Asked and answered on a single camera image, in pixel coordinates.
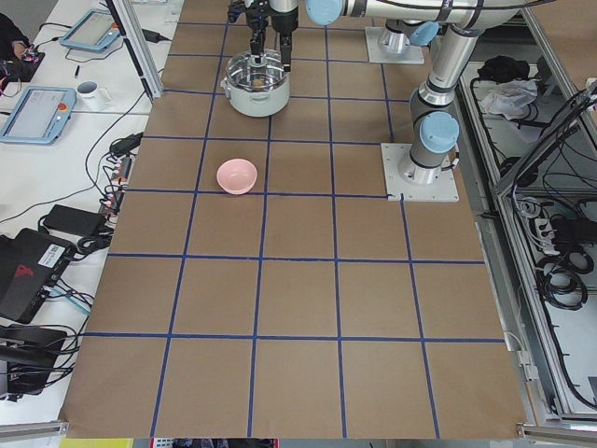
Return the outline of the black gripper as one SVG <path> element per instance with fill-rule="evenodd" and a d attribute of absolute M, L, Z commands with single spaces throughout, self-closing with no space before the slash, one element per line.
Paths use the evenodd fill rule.
<path fill-rule="evenodd" d="M 262 63 L 264 30 L 268 26 L 270 12 L 270 2 L 267 0 L 233 0 L 228 5 L 228 23 L 233 24 L 244 15 L 246 25 L 252 30 L 250 50 L 255 64 Z"/>
<path fill-rule="evenodd" d="M 292 34 L 299 26 L 299 9 L 286 12 L 275 11 L 271 16 L 272 27 L 279 34 L 279 50 L 281 63 L 286 73 L 291 71 L 292 63 Z"/>

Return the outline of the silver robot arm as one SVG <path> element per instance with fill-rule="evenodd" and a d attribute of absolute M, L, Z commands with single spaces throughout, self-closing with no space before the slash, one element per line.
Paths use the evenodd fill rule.
<path fill-rule="evenodd" d="M 270 1 L 230 1 L 227 19 L 229 24 L 235 23 L 241 15 L 245 16 L 246 25 L 251 29 L 250 52 L 253 61 L 262 64 L 265 55 L 265 40 L 269 18 L 276 17 L 280 11 L 271 6 Z"/>
<path fill-rule="evenodd" d="M 528 1 L 307 1 L 311 21 L 329 25 L 338 18 L 373 17 L 406 23 L 446 24 L 447 32 L 433 59 L 426 81 L 412 94 L 410 112 L 414 141 L 397 164 L 401 177 L 417 186 L 433 184 L 460 128 L 449 113 L 455 86 L 479 37 L 503 24 Z"/>

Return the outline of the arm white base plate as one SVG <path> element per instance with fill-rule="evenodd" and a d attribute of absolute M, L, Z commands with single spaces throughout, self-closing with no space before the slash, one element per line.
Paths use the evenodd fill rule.
<path fill-rule="evenodd" d="M 389 201 L 457 203 L 459 194 L 448 154 L 435 168 L 422 168 L 410 158 L 411 144 L 381 144 Z"/>
<path fill-rule="evenodd" d="M 385 27 L 367 27 L 365 33 L 370 63 L 424 64 L 422 48 L 405 34 Z"/>

